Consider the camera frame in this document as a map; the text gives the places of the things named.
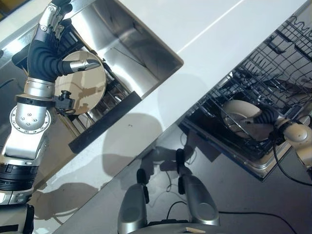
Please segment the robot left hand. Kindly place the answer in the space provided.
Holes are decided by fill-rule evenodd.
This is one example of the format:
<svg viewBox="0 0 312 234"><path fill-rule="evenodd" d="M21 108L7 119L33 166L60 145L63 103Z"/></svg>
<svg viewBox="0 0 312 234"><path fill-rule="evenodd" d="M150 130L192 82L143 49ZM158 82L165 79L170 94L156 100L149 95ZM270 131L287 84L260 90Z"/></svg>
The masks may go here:
<svg viewBox="0 0 312 234"><path fill-rule="evenodd" d="M96 59L64 61L58 55L62 33L71 25L64 17L72 9L69 0L53 0L44 9L28 51L29 77L55 82L58 77L100 66Z"/></svg>

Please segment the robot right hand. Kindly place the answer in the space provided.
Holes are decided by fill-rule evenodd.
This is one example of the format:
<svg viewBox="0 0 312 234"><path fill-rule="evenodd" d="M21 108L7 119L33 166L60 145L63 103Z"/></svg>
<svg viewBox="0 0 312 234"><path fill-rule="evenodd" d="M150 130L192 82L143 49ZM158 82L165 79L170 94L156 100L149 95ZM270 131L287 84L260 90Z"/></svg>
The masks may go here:
<svg viewBox="0 0 312 234"><path fill-rule="evenodd" d="M261 113L256 117L246 118L240 120L240 123L245 124L270 124L274 125L274 123L278 120L280 114L279 112L271 106L262 106L260 108Z"/></svg>

